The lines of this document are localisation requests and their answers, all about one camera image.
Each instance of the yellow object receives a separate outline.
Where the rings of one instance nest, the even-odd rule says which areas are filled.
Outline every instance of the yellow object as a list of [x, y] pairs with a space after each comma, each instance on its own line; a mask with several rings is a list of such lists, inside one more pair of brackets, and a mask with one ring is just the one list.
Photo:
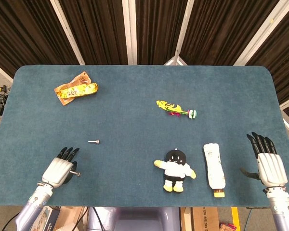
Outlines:
[[67, 89], [60, 90], [59, 97], [62, 99], [75, 98], [84, 95], [94, 94], [98, 91], [97, 83], [81, 84]]
[[156, 167], [161, 167], [162, 161], [161, 161], [161, 160], [156, 160], [156, 161], [154, 161], [154, 165], [155, 165]]
[[213, 194], [214, 194], [214, 197], [218, 197], [218, 198], [225, 197], [224, 192], [214, 192]]
[[172, 186], [164, 185], [163, 188], [168, 192], [172, 192]]
[[192, 171], [191, 178], [193, 178], [193, 179], [196, 178], [196, 173], [195, 173], [195, 171]]
[[173, 190], [174, 190], [175, 192], [181, 193], [181, 192], [183, 192], [183, 187], [182, 187], [182, 186], [174, 185]]
[[237, 212], [237, 207], [231, 207], [231, 213], [232, 213], [233, 225], [236, 226], [236, 231], [241, 231], [239, 213]]
[[175, 104], [171, 104], [162, 100], [157, 100], [156, 103], [158, 107], [169, 112], [178, 112], [178, 113], [184, 113], [184, 114], [188, 113], [188, 112], [183, 111], [180, 105], [175, 106]]

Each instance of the robot finger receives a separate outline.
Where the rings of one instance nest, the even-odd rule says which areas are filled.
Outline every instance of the robot finger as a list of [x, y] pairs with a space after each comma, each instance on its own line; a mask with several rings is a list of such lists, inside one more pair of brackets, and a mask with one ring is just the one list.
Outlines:
[[259, 137], [264, 144], [265, 152], [271, 153], [270, 147], [269, 147], [268, 143], [266, 142], [265, 138], [262, 135], [259, 135]]
[[70, 155], [67, 157], [67, 161], [71, 162], [72, 159], [74, 158], [75, 154], [79, 151], [79, 148], [76, 148]]
[[253, 138], [251, 135], [247, 134], [246, 136], [251, 142], [256, 158], [258, 158], [258, 154], [261, 153], [259, 145], [257, 144], [255, 138]]
[[256, 132], [252, 132], [252, 135], [255, 137], [257, 144], [260, 147], [260, 150], [262, 153], [266, 153], [265, 149], [264, 149], [264, 145], [263, 142], [261, 141], [260, 137], [258, 136], [258, 134]]
[[62, 159], [63, 159], [63, 160], [66, 160], [67, 156], [69, 155], [69, 153], [70, 153], [72, 150], [73, 150], [73, 147], [67, 149], [67, 151], [63, 154]]
[[60, 158], [62, 157], [63, 153], [66, 151], [66, 149], [67, 149], [67, 147], [64, 147], [64, 148], [60, 151], [60, 153], [58, 154], [57, 158], [60, 159]]
[[269, 138], [265, 137], [266, 142], [269, 144], [269, 146], [271, 147], [271, 152], [273, 154], [277, 154], [277, 151], [275, 149], [274, 143], [273, 141], [271, 141]]

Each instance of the cable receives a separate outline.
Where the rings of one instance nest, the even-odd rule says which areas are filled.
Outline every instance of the cable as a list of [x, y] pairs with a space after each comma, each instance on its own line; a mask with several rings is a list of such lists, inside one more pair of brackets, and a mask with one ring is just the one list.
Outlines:
[[81, 219], [84, 217], [84, 215], [87, 213], [87, 211], [89, 210], [89, 207], [87, 207], [86, 211], [82, 214], [82, 216], [78, 219], [77, 223], [75, 224], [74, 228], [72, 229], [72, 231], [75, 230], [75, 228], [78, 226], [79, 222], [81, 221]]
[[102, 222], [101, 222], [100, 216], [98, 215], [95, 207], [92, 207], [92, 208], [93, 208], [93, 210], [94, 210], [94, 212], [95, 212], [95, 214], [96, 214], [96, 216], [97, 216], [97, 219], [98, 219], [98, 221], [99, 221], [99, 223], [100, 223], [100, 226], [101, 226], [102, 231], [105, 231], [105, 228], [104, 228], [104, 226], [103, 226], [103, 224], [102, 224]]
[[14, 217], [12, 217], [6, 224], [5, 226], [3, 227], [2, 231], [4, 231], [4, 229], [8, 226], [8, 224], [11, 222], [11, 220], [13, 220], [15, 217], [17, 217], [19, 213], [17, 213]]
[[247, 217], [247, 220], [246, 220], [246, 223], [245, 223], [245, 227], [244, 227], [244, 231], [247, 230], [247, 224], [249, 222], [249, 219], [250, 219], [250, 215], [251, 215], [251, 212], [252, 212], [252, 208], [250, 209], [250, 213], [249, 213], [249, 216]]

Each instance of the yellow plush feet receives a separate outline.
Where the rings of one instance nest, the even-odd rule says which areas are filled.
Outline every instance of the yellow plush feet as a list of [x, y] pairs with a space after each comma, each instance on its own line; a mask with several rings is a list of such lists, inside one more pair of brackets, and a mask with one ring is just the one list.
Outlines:
[[172, 192], [172, 186], [164, 184], [163, 188], [164, 188], [164, 190], [166, 190], [168, 192]]
[[175, 184], [173, 187], [173, 190], [177, 193], [181, 193], [181, 192], [183, 192], [183, 187], [182, 187], [182, 185]]

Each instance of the plush doll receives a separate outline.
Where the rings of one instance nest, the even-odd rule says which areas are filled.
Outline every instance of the plush doll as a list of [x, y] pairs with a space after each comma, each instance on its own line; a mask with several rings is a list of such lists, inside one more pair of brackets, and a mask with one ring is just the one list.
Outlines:
[[156, 160], [154, 165], [165, 170], [164, 190], [177, 193], [183, 192], [183, 180], [185, 176], [196, 178], [194, 170], [186, 163], [186, 155], [180, 150], [171, 150], [166, 154], [165, 161]]

